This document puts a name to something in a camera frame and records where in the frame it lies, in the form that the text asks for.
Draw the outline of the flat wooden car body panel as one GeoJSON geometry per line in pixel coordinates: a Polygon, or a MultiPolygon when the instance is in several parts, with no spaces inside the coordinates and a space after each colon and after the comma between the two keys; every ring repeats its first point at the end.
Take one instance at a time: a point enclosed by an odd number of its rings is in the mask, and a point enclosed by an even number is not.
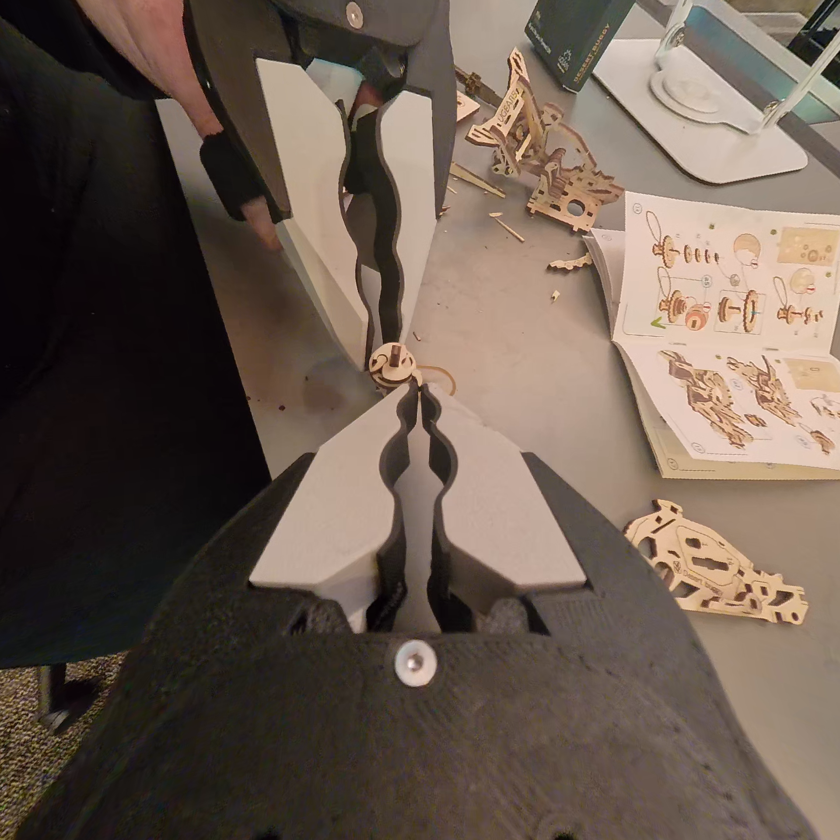
{"type": "Polygon", "coordinates": [[[680,505],[655,499],[653,507],[623,532],[683,610],[803,624],[809,605],[800,586],[757,569],[719,533],[687,519],[680,505]]]}

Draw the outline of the white document stand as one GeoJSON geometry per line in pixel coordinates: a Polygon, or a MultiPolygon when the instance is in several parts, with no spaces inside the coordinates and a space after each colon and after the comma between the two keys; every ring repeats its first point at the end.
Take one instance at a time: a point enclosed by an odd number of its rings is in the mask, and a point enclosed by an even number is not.
{"type": "Polygon", "coordinates": [[[676,2],[659,38],[616,38],[595,78],[678,167],[726,185],[798,172],[805,141],[782,126],[826,79],[838,57],[838,30],[801,78],[770,92],[721,53],[718,37],[689,27],[694,2],[676,2]]]}

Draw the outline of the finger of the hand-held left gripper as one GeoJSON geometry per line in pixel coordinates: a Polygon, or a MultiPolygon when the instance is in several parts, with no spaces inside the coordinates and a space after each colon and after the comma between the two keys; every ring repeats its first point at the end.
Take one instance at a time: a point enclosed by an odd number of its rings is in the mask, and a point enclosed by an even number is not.
{"type": "Polygon", "coordinates": [[[371,315],[359,291],[359,254],[341,200],[349,157],[345,110],[362,75],[323,59],[308,70],[266,58],[255,64],[290,205],[276,231],[323,323],[363,371],[371,315]]]}
{"type": "Polygon", "coordinates": [[[358,170],[371,196],[377,313],[385,343],[404,343],[437,223],[432,101],[410,89],[358,119],[358,170]]]}

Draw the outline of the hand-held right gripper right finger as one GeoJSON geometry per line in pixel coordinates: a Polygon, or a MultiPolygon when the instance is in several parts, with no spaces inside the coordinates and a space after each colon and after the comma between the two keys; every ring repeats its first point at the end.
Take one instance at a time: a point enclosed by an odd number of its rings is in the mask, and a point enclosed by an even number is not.
{"type": "Polygon", "coordinates": [[[420,403],[434,503],[427,598],[439,625],[472,625],[507,598],[586,577],[520,447],[438,385],[420,403]]]}

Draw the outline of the open instruction booklet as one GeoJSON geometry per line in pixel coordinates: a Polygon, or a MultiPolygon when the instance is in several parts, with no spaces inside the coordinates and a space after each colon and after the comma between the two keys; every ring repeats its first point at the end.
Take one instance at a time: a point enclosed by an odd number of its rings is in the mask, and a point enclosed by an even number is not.
{"type": "Polygon", "coordinates": [[[662,477],[838,480],[837,215],[630,193],[584,241],[662,477]]]}

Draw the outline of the partly built wooden model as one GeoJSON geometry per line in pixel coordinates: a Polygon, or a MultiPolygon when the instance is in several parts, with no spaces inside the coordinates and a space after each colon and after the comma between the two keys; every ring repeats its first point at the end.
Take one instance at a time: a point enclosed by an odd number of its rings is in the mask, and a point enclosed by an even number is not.
{"type": "Polygon", "coordinates": [[[587,233],[604,205],[625,193],[601,171],[588,144],[564,120],[562,108],[538,103],[520,49],[507,60],[508,89],[495,114],[473,125],[466,140],[493,150],[492,170],[506,177],[538,178],[527,209],[587,233]]]}

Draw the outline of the person's left hand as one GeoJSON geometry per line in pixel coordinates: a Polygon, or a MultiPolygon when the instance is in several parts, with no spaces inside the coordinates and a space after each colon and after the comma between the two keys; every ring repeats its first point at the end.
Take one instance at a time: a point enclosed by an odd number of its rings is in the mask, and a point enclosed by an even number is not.
{"type": "Polygon", "coordinates": [[[200,135],[201,160],[228,213],[281,249],[266,198],[219,122],[200,84],[183,26],[181,1],[80,2],[99,33],[143,77],[176,100],[200,135]]]}

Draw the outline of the dark green model box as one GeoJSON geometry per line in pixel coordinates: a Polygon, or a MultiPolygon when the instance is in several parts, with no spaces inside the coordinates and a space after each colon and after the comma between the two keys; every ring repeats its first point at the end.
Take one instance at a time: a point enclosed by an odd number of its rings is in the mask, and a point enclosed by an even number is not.
{"type": "Polygon", "coordinates": [[[538,1],[525,28],[543,64],[578,93],[635,1],[538,1]]]}

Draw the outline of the long wooden wedge piece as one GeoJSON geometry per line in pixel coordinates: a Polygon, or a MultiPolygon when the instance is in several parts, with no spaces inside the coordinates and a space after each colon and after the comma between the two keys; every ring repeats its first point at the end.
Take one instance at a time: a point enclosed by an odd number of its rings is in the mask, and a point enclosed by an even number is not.
{"type": "Polygon", "coordinates": [[[452,177],[459,179],[460,181],[466,182],[473,186],[478,187],[484,193],[489,195],[497,196],[499,198],[506,198],[507,195],[504,191],[500,188],[492,185],[487,180],[483,179],[482,177],[478,176],[477,174],[473,173],[472,171],[466,169],[461,164],[456,162],[451,162],[449,166],[449,173],[452,177]]]}

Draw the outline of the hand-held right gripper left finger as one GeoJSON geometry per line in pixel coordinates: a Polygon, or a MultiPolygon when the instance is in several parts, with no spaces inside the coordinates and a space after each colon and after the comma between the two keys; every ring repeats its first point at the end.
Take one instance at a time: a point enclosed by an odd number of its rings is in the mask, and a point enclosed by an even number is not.
{"type": "Polygon", "coordinates": [[[406,597],[406,535],[395,484],[408,467],[418,386],[400,385],[323,444],[249,582],[339,603],[355,632],[390,631],[406,597]]]}

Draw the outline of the wooden hub disc part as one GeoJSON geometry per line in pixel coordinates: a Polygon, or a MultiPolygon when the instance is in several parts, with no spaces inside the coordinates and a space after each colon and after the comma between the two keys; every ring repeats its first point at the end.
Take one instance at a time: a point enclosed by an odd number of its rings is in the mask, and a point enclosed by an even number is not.
{"type": "Polygon", "coordinates": [[[424,383],[412,352],[399,342],[384,343],[373,351],[368,372],[377,390],[387,395],[406,383],[424,383]]]}

